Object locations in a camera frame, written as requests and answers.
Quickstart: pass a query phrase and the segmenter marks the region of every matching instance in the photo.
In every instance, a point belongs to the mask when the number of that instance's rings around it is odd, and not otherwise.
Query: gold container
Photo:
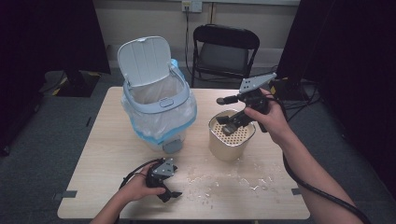
[[[248,140],[256,132],[252,122],[246,127],[240,127],[235,133],[227,136],[223,133],[224,124],[219,124],[216,117],[232,116],[236,110],[225,110],[209,121],[209,148],[212,154],[221,161],[234,161],[242,156]]]

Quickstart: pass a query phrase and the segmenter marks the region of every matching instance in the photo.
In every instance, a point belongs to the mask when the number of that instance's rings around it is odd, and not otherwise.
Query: electrical outlet
[[[190,11],[190,12],[192,12],[192,3],[191,3],[191,1],[181,1],[181,11]]]
[[[192,12],[202,12],[202,2],[192,2],[191,3]]]

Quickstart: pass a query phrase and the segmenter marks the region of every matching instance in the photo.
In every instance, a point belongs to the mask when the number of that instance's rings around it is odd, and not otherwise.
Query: wire
[[[185,57],[185,61],[186,61],[186,67],[187,70],[189,71],[190,75],[192,74],[192,72],[190,71],[189,68],[189,64],[187,61],[187,56],[189,55],[189,36],[190,36],[190,28],[189,28],[189,9],[187,7],[185,7],[185,11],[186,11],[186,39],[185,39],[185,45],[184,45],[184,57]]]
[[[162,160],[162,159],[155,159],[155,160],[152,160],[152,161],[147,161],[147,162],[145,162],[144,164],[141,164],[139,167],[137,167],[136,169],[134,169],[131,173],[129,173],[127,176],[125,176],[125,177],[123,178],[122,183],[121,183],[119,189],[122,189],[122,187],[124,187],[124,186],[126,185],[126,183],[128,183],[128,181],[129,181],[134,175],[136,175],[136,172],[137,172],[138,170],[142,169],[142,168],[145,167],[146,165],[149,165],[150,163],[153,163],[153,162],[156,162],[156,161],[161,161],[161,160]],[[119,221],[120,221],[120,215],[118,215],[118,217],[117,217],[116,221],[114,222],[114,224],[119,223]]]
[[[370,220],[368,219],[368,217],[366,215],[363,214],[363,212],[361,210],[359,210],[357,207],[353,206],[350,203],[347,203],[329,193],[326,193],[320,189],[317,189],[315,187],[313,187],[312,185],[304,182],[302,179],[300,179],[300,177],[298,177],[290,168],[288,160],[285,157],[285,154],[283,154],[283,163],[285,164],[285,169],[286,172],[288,172],[288,174],[290,175],[290,177],[299,185],[301,185],[302,187],[308,189],[311,192],[316,193],[317,195],[333,202],[336,203],[342,207],[344,207],[346,210],[348,210],[349,212],[351,212],[352,214],[354,214],[356,217],[358,217],[363,224],[371,224]]]
[[[287,110],[298,109],[293,115],[291,115],[288,118],[288,122],[291,121],[298,113],[300,113],[303,109],[307,108],[309,105],[312,105],[312,104],[315,104],[315,103],[319,102],[320,98],[318,98],[316,101],[313,101],[317,90],[318,90],[318,84],[315,85],[314,92],[312,93],[311,97],[309,97],[308,101],[304,102],[303,105],[294,106],[294,107],[288,107],[287,108]]]
[[[213,7],[215,6],[215,3],[212,2],[212,7],[210,8],[210,23],[213,23]]]

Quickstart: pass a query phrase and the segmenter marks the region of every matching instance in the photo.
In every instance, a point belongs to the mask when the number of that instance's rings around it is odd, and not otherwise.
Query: table
[[[208,122],[243,103],[217,105],[218,97],[237,90],[192,89],[198,104],[196,121],[187,129],[183,148],[175,154],[149,149],[133,131],[120,98],[121,87],[110,88],[93,124],[67,190],[75,198],[63,198],[60,218],[93,218],[118,190],[122,179],[153,159],[173,158],[178,167],[164,181],[171,191],[183,194],[163,203],[157,196],[129,203],[120,218],[128,219],[305,219],[309,212],[296,183],[286,173],[281,150],[268,133],[257,132],[236,161],[219,161],[208,148]]]

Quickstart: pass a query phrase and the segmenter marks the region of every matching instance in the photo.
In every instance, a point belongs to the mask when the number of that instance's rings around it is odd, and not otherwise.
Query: gray carpet
[[[190,82],[187,70],[182,71]],[[266,71],[255,69],[253,74]],[[61,75],[62,72],[47,73],[48,83],[43,90],[54,85]],[[114,68],[111,75],[102,75],[90,98],[45,93],[37,113],[10,145],[10,155],[0,158],[0,223],[89,222],[59,219],[60,201],[53,200],[53,196],[66,190],[106,91],[121,86],[122,82],[120,70]],[[238,89],[238,83],[196,80],[195,87]],[[307,86],[307,91],[312,92],[312,86]],[[305,108],[290,121],[290,126],[372,223],[395,223],[396,202],[359,151],[342,137],[341,125],[325,104],[319,102]],[[314,222],[309,218],[260,220],[260,223]]]

